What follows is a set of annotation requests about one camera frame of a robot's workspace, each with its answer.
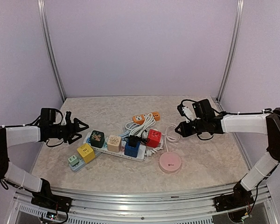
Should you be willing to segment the long white power strip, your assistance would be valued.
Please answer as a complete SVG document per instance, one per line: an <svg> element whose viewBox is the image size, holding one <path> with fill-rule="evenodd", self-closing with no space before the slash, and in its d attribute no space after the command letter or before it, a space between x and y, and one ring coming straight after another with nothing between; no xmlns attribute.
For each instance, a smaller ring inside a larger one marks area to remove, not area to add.
<svg viewBox="0 0 280 224"><path fill-rule="evenodd" d="M139 162L142 162L142 161L145 160L146 146L144 146L144 145L140 145L139 150L138 150L137 157L132 157L132 156L129 156L129 155L125 155L125 153L124 153L125 145L126 145L126 142L125 142L125 141L122 142L122 144L121 144L121 149L120 149L120 151L117 153L117 152L109 151L109 150L107 149L107 140L108 140L108 137L106 138L106 140L105 140L104 145L103 145L102 148L97 148L97 147L92 146L92 145L90 144L90 140L89 140L90 134L91 134L91 133L88 133L88 134L86 135L86 137L84 138L83 143L89 144L89 145L93 148L93 150L95 150L95 151L98 151L98 152L101 152L101 153L104 153L104 154L108 154L108 155L113 155L113 156L116 156L116 157L121 157L121 158L130 159L130 160L134 160L134 161L139 161Z"/></svg>

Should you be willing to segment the black charger plug with cable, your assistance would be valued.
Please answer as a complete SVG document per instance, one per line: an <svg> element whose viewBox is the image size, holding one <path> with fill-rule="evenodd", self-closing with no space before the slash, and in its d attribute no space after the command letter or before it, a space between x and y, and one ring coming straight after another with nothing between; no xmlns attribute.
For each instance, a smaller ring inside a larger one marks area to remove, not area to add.
<svg viewBox="0 0 280 224"><path fill-rule="evenodd" d="M125 141L128 143L128 146L136 147L138 143L146 145L150 141L150 139L135 135L129 135L125 137Z"/></svg>

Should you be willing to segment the blue cube adapter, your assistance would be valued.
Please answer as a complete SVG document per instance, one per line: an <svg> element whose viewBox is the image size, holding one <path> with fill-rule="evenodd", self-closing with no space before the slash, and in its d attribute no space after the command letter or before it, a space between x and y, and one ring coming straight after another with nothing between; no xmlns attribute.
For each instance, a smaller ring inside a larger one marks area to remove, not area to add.
<svg viewBox="0 0 280 224"><path fill-rule="evenodd" d="M133 158L138 156L140 142L138 140L128 140L125 144L124 154Z"/></svg>

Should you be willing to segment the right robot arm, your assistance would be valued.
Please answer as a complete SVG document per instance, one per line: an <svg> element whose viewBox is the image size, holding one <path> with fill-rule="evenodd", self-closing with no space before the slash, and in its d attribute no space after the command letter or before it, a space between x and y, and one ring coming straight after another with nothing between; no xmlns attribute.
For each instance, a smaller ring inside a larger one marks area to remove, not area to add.
<svg viewBox="0 0 280 224"><path fill-rule="evenodd" d="M211 137L233 134L244 151L256 147L252 151L258 153L258 157L229 197L233 207L241 206L251 191L280 164L280 107L259 112L227 112L213 108L208 99L184 99L177 110L185 121L175 128L175 132L184 138L192 135L200 138L203 133Z"/></svg>

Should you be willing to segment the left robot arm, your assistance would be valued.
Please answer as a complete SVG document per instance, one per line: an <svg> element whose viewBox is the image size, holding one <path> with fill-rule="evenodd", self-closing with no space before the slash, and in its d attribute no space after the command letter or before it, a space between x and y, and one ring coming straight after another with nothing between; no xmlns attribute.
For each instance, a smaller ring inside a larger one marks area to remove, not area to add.
<svg viewBox="0 0 280 224"><path fill-rule="evenodd" d="M56 108L42 108L36 120L23 125L0 126L0 184L8 190L10 185L24 189L37 197L45 207L56 203L50 183L38 178L13 164L9 150L34 143L48 144L50 140L60 140L62 144L72 144L82 138L81 132L89 125L71 118L71 112L62 113Z"/></svg>

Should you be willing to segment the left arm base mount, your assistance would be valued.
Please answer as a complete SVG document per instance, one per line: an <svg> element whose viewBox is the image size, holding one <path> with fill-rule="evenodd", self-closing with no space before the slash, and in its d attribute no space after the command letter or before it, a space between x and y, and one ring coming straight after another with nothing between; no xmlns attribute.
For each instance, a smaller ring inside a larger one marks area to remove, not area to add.
<svg viewBox="0 0 280 224"><path fill-rule="evenodd" d="M50 194L46 196L41 192L32 192L31 203L39 207L51 209L61 212L69 212L71 208L72 198Z"/></svg>

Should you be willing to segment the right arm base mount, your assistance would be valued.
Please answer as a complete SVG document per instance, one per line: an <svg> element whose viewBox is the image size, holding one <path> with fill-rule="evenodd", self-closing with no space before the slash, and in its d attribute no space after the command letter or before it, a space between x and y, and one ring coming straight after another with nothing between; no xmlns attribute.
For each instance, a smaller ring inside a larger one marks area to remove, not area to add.
<svg viewBox="0 0 280 224"><path fill-rule="evenodd" d="M251 191L247 191L240 185L234 186L231 194L222 194L215 197L213 201L216 212L232 210L254 203Z"/></svg>

